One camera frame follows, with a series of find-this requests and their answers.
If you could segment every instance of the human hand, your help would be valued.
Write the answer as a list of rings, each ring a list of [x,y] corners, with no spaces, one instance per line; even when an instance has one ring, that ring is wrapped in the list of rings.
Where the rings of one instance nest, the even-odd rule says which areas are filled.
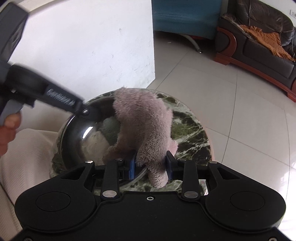
[[[21,123],[20,112],[7,116],[4,126],[0,126],[0,156],[7,152],[7,145],[13,141],[16,135],[16,129]]]

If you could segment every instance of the orange blanket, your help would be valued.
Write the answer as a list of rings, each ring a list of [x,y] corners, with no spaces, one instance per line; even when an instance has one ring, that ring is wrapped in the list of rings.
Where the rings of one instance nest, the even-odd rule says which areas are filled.
[[[262,29],[257,28],[255,26],[250,26],[250,27],[246,25],[240,25],[240,26],[243,28],[245,32],[252,35],[252,37],[256,39],[260,44],[268,48],[273,55],[291,60],[293,62],[296,61],[281,46],[281,39],[278,33],[274,32],[274,33],[268,34],[268,33],[262,32]]]

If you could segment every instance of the sofa backrest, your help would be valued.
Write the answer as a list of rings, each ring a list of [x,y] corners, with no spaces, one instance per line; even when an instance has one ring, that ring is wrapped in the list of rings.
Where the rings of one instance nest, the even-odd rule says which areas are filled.
[[[256,26],[265,33],[278,32],[282,46],[288,45],[293,38],[291,19],[259,0],[237,0],[235,16],[240,24]]]

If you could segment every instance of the silver screw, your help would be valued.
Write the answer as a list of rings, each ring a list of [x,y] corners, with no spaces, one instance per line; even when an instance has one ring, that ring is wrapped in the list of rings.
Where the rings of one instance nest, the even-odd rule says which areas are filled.
[[[196,198],[198,197],[198,193],[195,191],[187,191],[184,193],[184,196],[187,198]]]
[[[113,190],[107,190],[103,192],[104,197],[115,197],[117,195],[117,192]]]

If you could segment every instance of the brown leather sofa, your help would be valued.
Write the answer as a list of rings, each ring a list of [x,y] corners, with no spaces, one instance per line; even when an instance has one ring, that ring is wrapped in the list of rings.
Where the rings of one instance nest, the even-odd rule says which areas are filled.
[[[219,19],[214,60],[224,65],[233,63],[261,76],[283,89],[296,102],[296,62],[272,55],[269,49],[244,33],[239,26],[256,26],[266,33],[278,32],[282,47],[294,57],[296,36],[292,21],[259,0],[234,0],[229,9],[232,13],[226,13]]]

